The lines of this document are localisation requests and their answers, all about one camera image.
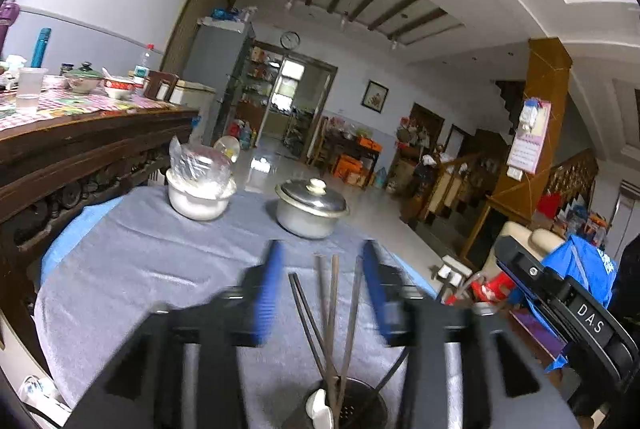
gray refrigerator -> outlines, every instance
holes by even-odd
[[[224,135],[235,116],[242,92],[240,75],[254,37],[251,23],[220,21],[198,28],[182,78],[216,91],[202,137],[206,146]]]

clear plastic cup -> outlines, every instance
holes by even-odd
[[[21,113],[34,114],[38,110],[40,91],[46,68],[20,68],[18,90],[15,94],[15,107]]]

patterned tablecloth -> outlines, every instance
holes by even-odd
[[[134,94],[129,101],[108,98],[101,88],[88,95],[72,93],[69,90],[44,90],[40,94],[38,110],[35,114],[23,113],[15,107],[15,93],[0,94],[0,132],[16,126],[23,126],[39,120],[55,119],[77,114],[90,114],[101,110],[130,110],[131,108],[173,107],[162,101],[152,101]]]

picture frame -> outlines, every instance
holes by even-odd
[[[362,102],[360,104],[365,108],[369,108],[370,110],[374,110],[381,114],[382,108],[385,105],[386,95],[388,93],[389,88],[380,83],[369,80],[369,84],[362,96]]]

wooden pillar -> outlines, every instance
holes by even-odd
[[[507,176],[505,165],[494,192],[488,199],[487,203],[491,208],[498,209],[509,217],[528,221],[545,189],[560,138],[572,63],[571,57],[557,37],[529,39],[529,69],[523,97],[537,97],[551,102],[551,116],[536,173],[524,173],[522,180],[518,182]],[[487,214],[488,210],[478,218],[460,253],[463,259],[466,258]]]

